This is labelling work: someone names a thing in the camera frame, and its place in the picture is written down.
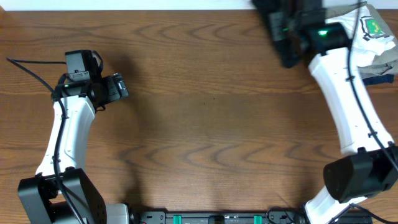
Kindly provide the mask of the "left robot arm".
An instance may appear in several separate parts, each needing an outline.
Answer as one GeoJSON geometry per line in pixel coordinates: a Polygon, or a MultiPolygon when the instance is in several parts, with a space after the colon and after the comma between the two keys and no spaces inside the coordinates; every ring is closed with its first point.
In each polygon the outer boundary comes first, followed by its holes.
{"type": "Polygon", "coordinates": [[[129,223],[126,204],[107,204],[85,172],[88,134],[98,108],[128,96],[121,74],[60,80],[52,93],[50,141],[18,196],[31,223],[129,223]]]}

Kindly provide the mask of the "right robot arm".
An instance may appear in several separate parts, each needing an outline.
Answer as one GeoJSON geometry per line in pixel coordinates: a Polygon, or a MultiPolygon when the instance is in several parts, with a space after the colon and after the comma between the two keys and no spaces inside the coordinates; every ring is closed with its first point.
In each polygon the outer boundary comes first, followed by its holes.
{"type": "Polygon", "coordinates": [[[336,125],[342,158],[323,169],[324,187],[296,223],[372,223],[361,202],[397,182],[397,145],[373,107],[358,63],[394,43],[357,2],[340,16],[321,1],[254,1],[284,67],[308,59],[308,69],[336,125]]]}

